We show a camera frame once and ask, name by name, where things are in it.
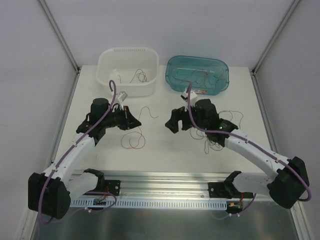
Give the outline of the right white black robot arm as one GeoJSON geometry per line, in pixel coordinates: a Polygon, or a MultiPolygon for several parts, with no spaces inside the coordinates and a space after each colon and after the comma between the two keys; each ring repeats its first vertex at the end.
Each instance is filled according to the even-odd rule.
{"type": "Polygon", "coordinates": [[[241,155],[263,172],[233,171],[223,182],[209,185],[214,197],[232,199],[241,194],[260,194],[271,197],[285,209],[297,201],[311,199],[308,173],[301,158],[290,159],[250,140],[237,125],[221,118],[209,99],[198,100],[191,107],[173,109],[165,127],[175,134],[179,131],[179,122],[182,130],[196,128],[204,132],[209,141],[241,155]]]}

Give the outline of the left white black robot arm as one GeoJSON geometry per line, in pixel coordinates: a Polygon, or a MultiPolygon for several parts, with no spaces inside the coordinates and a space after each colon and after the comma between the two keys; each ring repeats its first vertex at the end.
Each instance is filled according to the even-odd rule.
{"type": "Polygon", "coordinates": [[[106,180],[99,170],[88,168],[76,179],[71,176],[104,137],[106,129],[117,127],[127,131],[139,126],[141,122],[131,114],[127,105],[113,109],[106,98],[95,98],[90,112],[77,127],[68,150],[44,172],[34,172],[29,177],[28,209],[60,220],[78,197],[90,191],[95,195],[106,193],[106,180]]]}

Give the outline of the teal transparent plastic bin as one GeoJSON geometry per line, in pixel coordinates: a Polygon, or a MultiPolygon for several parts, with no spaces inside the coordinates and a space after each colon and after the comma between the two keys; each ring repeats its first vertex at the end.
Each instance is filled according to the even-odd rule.
{"type": "Polygon", "coordinates": [[[165,70],[165,80],[172,90],[207,90],[209,96],[225,91],[230,84],[229,67],[219,59],[177,55],[169,59],[165,70]]]}

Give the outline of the white plastic tub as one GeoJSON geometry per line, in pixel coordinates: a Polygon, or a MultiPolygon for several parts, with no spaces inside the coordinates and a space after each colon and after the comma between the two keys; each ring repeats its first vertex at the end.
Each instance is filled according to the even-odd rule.
{"type": "Polygon", "coordinates": [[[116,47],[98,58],[95,79],[110,93],[113,80],[118,92],[129,97],[146,97],[155,92],[159,76],[159,55],[148,47],[116,47]]]}

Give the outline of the aluminium mounting rail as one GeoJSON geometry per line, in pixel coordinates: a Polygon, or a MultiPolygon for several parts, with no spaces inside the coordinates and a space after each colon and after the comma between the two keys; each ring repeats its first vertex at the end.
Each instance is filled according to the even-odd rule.
{"type": "Polygon", "coordinates": [[[138,172],[104,170],[107,180],[120,180],[120,198],[210,200],[208,183],[222,182],[227,173],[138,172]]]}

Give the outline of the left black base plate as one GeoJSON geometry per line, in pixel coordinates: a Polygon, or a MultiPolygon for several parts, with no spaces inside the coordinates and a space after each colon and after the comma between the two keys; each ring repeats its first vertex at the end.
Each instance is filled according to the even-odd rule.
{"type": "Polygon", "coordinates": [[[121,181],[120,180],[104,180],[102,190],[106,193],[113,194],[115,196],[120,195],[121,181]]]}

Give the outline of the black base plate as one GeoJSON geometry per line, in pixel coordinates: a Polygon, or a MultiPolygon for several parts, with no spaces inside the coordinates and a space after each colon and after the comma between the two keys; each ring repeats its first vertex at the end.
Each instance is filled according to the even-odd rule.
{"type": "Polygon", "coordinates": [[[113,194],[115,196],[120,195],[121,181],[120,180],[104,180],[102,190],[106,193],[113,194]]]}
{"type": "Polygon", "coordinates": [[[209,182],[207,186],[210,198],[252,199],[254,197],[253,193],[240,192],[232,184],[224,182],[209,182]]]}

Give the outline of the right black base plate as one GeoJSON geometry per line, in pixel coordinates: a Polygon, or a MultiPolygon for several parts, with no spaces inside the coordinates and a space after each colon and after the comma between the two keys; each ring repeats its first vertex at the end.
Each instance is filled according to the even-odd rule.
{"type": "Polygon", "coordinates": [[[224,182],[209,182],[207,186],[210,198],[252,199],[254,197],[253,193],[240,192],[232,184],[224,182]]]}

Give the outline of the left aluminium frame post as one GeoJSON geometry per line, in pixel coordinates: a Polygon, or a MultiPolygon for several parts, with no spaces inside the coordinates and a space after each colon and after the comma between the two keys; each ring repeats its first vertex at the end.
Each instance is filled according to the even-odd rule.
{"type": "Polygon", "coordinates": [[[54,32],[55,36],[57,37],[64,53],[66,54],[72,68],[75,70],[76,73],[78,73],[81,70],[81,68],[77,64],[77,61],[76,61],[74,55],[72,54],[72,51],[69,48],[68,43],[65,40],[65,37],[64,37],[56,19],[55,19],[52,11],[50,10],[50,7],[49,7],[47,1],[46,0],[37,0],[37,3],[39,4],[40,8],[42,9],[51,28],[53,29],[53,32],[54,32]]]}

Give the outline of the aluminium frame post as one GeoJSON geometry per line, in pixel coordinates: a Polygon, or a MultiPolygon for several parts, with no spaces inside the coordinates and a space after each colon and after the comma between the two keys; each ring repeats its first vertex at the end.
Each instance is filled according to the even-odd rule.
{"type": "Polygon", "coordinates": [[[72,54],[72,51],[69,48],[68,43],[65,40],[65,37],[64,37],[56,19],[55,19],[52,11],[50,10],[50,7],[49,7],[47,1],[46,0],[37,0],[37,3],[39,4],[40,8],[42,9],[51,28],[53,29],[53,32],[54,32],[55,36],[57,37],[64,53],[66,54],[72,68],[75,70],[76,73],[78,73],[81,70],[81,68],[77,64],[77,61],[76,61],[74,55],[72,54]]]}
{"type": "Polygon", "coordinates": [[[298,6],[301,4],[302,0],[292,0],[289,7],[285,11],[283,17],[281,18],[279,24],[277,25],[275,31],[273,32],[271,38],[269,39],[266,47],[264,48],[262,54],[260,55],[257,63],[252,69],[252,75],[255,76],[261,66],[263,65],[264,61],[267,59],[269,53],[271,52],[273,46],[275,45],[276,41],[280,37],[281,33],[287,26],[288,22],[292,18],[293,14],[297,10],[298,6]]]}

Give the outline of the right aluminium frame post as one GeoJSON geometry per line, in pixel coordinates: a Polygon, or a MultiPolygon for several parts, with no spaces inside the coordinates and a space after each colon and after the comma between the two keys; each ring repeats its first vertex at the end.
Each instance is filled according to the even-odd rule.
{"type": "Polygon", "coordinates": [[[281,18],[279,24],[277,25],[275,31],[273,32],[271,38],[269,39],[266,47],[264,48],[262,54],[260,55],[257,63],[252,69],[252,75],[255,76],[261,66],[263,65],[264,61],[267,59],[269,53],[271,52],[273,46],[275,45],[276,41],[280,37],[281,33],[287,26],[288,22],[292,18],[293,14],[297,10],[298,6],[301,4],[302,0],[292,0],[289,7],[285,11],[283,17],[281,18]]]}

